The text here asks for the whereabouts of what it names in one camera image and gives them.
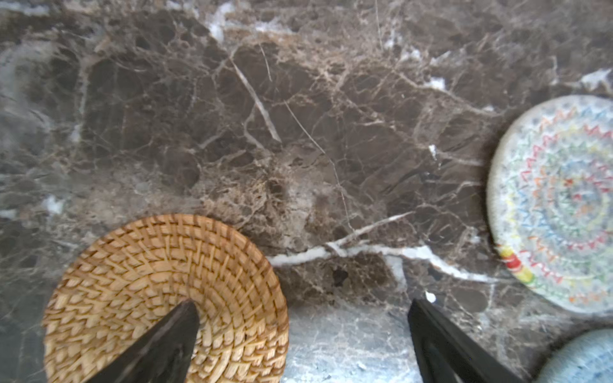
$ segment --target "colorful woven coaster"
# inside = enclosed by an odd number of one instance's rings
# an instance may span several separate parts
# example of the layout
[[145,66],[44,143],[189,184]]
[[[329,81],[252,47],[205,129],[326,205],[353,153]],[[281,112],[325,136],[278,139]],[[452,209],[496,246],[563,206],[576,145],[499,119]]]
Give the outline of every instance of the colorful woven coaster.
[[492,161],[487,208],[511,273],[565,309],[613,308],[613,102],[566,96],[511,125]]

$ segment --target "woven coaster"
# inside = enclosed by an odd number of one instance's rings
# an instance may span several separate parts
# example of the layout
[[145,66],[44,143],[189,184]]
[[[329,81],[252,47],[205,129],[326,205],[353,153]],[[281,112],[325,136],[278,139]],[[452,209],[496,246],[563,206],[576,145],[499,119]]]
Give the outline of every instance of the woven coaster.
[[86,381],[186,298],[201,323],[186,382],[280,381],[289,320],[272,267],[233,228],[187,214],[132,222],[68,268],[43,318],[48,381]]
[[566,96],[524,113],[492,162],[494,242],[517,279],[565,309],[612,308],[613,102]]
[[573,339],[547,361],[535,383],[611,383],[613,330],[594,330]]

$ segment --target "brown marble surface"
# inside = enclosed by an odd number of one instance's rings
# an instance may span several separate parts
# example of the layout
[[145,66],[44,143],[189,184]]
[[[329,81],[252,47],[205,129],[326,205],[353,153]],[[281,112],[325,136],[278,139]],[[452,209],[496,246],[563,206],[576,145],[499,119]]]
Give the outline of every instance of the brown marble surface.
[[95,238],[195,213],[276,266],[284,382],[420,382],[434,294],[519,376],[613,316],[504,269],[485,180],[521,113],[611,97],[607,0],[0,1],[0,382],[44,382],[42,310]]

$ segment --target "rattan coaster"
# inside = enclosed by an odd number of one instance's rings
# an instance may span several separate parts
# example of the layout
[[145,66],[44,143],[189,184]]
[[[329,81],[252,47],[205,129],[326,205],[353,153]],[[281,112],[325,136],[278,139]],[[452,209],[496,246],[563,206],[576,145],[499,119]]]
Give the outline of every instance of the rattan coaster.
[[280,381],[289,320],[272,267],[233,228],[187,214],[132,222],[68,268],[43,318],[48,381],[86,381],[188,297],[201,328],[186,382]]
[[579,313],[613,309],[613,102],[566,96],[504,135],[487,186],[490,227],[509,270]]

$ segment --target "blue coaster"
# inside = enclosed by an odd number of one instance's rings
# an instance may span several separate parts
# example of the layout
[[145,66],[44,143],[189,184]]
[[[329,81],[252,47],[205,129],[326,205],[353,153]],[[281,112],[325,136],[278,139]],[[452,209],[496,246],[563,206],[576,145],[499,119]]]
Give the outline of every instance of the blue coaster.
[[545,364],[535,383],[612,383],[613,330],[588,332]]

